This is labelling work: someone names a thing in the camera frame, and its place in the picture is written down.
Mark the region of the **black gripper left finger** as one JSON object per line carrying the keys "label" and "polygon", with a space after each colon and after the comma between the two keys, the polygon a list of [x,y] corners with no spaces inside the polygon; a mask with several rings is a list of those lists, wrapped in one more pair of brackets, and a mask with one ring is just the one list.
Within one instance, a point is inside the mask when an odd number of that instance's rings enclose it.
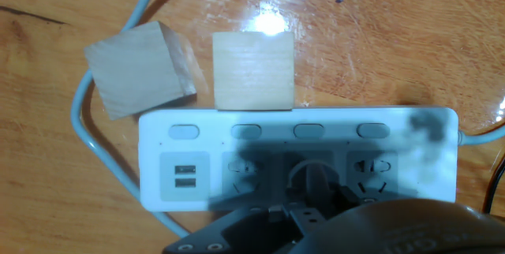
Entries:
{"label": "black gripper left finger", "polygon": [[288,253],[325,222],[317,209],[302,202],[244,207],[168,245],[163,254]]}

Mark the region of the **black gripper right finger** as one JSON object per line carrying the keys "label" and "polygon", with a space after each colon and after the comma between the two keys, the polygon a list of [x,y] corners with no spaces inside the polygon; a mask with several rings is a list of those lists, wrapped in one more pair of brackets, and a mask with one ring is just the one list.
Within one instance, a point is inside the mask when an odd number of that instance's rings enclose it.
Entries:
{"label": "black gripper right finger", "polygon": [[375,203],[372,197],[361,198],[348,186],[339,186],[337,189],[337,202],[340,207],[357,207],[363,204]]}

